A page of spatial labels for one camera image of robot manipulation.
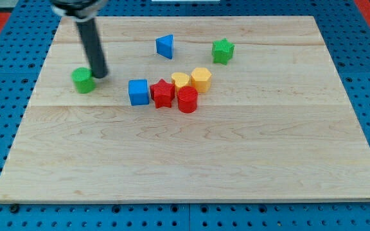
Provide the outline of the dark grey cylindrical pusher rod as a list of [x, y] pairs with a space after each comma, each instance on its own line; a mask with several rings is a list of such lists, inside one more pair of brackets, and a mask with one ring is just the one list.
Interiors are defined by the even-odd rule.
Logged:
[[96, 27], [95, 18], [76, 22], [78, 32], [84, 47], [85, 55], [95, 78], [104, 78], [108, 75], [105, 55], [101, 45], [100, 36]]

